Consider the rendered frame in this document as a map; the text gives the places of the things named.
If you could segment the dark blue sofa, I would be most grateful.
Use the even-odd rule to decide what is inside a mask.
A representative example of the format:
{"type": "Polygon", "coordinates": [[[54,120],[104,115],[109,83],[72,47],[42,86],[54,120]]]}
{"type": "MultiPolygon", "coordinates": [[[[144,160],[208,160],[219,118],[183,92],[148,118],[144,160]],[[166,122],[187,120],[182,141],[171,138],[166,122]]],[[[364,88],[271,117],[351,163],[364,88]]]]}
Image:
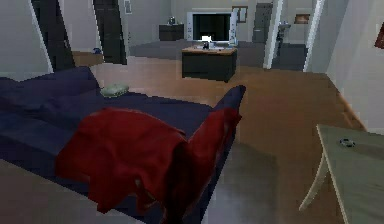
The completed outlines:
{"type": "Polygon", "coordinates": [[[0,159],[86,196],[86,183],[55,175],[55,160],[83,117],[104,107],[136,109],[183,130],[188,137],[209,113],[239,109],[246,87],[231,88],[211,107],[205,104],[126,92],[101,94],[88,67],[77,67],[17,82],[0,78],[0,159]]]}

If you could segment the dark cabinet with wooden top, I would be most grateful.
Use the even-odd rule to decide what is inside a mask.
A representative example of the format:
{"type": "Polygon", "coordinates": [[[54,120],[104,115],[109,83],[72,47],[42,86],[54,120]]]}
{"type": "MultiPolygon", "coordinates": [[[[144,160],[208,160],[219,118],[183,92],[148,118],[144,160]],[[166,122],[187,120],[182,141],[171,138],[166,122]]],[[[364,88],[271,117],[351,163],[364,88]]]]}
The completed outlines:
{"type": "Polygon", "coordinates": [[[203,49],[198,46],[182,51],[182,77],[223,81],[227,83],[235,74],[236,48],[203,49]]]}

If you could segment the red blanket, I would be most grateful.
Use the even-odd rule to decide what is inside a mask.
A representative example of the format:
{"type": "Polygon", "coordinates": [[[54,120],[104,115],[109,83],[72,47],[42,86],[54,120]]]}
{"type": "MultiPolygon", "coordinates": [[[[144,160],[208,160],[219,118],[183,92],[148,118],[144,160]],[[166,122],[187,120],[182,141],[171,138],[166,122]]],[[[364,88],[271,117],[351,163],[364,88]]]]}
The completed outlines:
{"type": "Polygon", "coordinates": [[[104,108],[80,122],[56,157],[55,174],[88,183],[102,213],[134,195],[138,212],[158,203],[162,224],[181,224],[240,120],[235,109],[216,110],[187,137],[149,114],[104,108]]]}

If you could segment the pale green cushion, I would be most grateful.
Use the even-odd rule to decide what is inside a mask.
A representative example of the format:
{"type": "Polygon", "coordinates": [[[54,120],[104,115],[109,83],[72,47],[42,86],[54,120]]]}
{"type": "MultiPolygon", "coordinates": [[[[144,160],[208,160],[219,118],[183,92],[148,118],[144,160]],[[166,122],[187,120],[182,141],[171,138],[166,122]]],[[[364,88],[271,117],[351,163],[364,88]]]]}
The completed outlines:
{"type": "Polygon", "coordinates": [[[100,93],[103,97],[119,97],[125,94],[129,90],[127,85],[123,84],[113,84],[110,86],[106,86],[100,90],[100,93]]]}

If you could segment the dark low sideboard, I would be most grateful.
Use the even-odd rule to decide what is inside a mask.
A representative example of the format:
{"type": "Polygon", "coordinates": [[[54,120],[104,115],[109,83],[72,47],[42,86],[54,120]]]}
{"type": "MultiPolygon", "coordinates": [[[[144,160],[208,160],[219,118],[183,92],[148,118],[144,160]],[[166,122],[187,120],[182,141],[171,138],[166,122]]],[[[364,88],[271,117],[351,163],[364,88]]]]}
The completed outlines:
{"type": "Polygon", "coordinates": [[[160,25],[159,39],[161,41],[176,41],[184,38],[184,25],[160,25]]]}

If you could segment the brown framed notice board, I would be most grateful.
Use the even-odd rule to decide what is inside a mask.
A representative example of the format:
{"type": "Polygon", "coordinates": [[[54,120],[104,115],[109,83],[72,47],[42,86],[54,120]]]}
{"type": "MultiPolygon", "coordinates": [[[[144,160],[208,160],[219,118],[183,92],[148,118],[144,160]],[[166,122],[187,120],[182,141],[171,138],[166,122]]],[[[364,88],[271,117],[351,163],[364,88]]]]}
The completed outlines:
{"type": "Polygon", "coordinates": [[[237,23],[245,23],[247,21],[247,6],[233,6],[232,12],[235,14],[237,23]]]}

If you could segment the grey room door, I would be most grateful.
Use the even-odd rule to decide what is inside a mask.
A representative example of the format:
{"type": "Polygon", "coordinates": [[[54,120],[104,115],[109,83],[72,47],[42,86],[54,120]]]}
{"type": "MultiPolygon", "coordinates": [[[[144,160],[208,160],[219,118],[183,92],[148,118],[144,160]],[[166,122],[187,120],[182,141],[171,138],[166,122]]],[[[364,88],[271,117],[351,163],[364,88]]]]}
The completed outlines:
{"type": "Polygon", "coordinates": [[[272,9],[272,3],[258,3],[256,5],[252,37],[252,41],[254,43],[266,43],[268,38],[272,9]]]}

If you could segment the dark room door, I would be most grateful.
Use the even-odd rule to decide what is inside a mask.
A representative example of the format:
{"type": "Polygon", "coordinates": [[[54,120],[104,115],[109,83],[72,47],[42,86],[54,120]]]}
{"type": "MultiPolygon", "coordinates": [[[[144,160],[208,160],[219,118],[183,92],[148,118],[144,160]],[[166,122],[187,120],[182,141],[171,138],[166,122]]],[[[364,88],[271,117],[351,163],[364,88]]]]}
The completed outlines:
{"type": "Polygon", "coordinates": [[[75,67],[59,0],[31,0],[53,71],[75,67]]]}
{"type": "Polygon", "coordinates": [[[93,0],[104,61],[127,64],[118,0],[93,0]]]}

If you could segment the pale olive table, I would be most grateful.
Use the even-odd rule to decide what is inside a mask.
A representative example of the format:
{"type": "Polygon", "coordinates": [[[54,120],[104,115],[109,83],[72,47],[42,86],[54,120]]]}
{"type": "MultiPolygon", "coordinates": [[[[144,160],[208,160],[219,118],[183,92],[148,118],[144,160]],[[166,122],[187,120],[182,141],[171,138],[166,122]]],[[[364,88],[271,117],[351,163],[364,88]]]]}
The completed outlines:
{"type": "Polygon", "coordinates": [[[323,124],[316,128],[322,156],[299,210],[311,204],[330,174],[344,224],[384,224],[384,135],[323,124]],[[342,146],[343,138],[355,146],[342,146]]]}

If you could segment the dark red wall picture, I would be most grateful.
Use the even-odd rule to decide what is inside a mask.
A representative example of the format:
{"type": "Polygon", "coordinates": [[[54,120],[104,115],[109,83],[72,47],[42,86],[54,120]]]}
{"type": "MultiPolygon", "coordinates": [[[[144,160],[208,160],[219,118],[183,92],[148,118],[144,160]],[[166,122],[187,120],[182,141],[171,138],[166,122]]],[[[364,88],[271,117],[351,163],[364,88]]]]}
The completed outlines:
{"type": "Polygon", "coordinates": [[[382,23],[378,36],[376,38],[375,47],[384,49],[384,22],[382,23]]]}

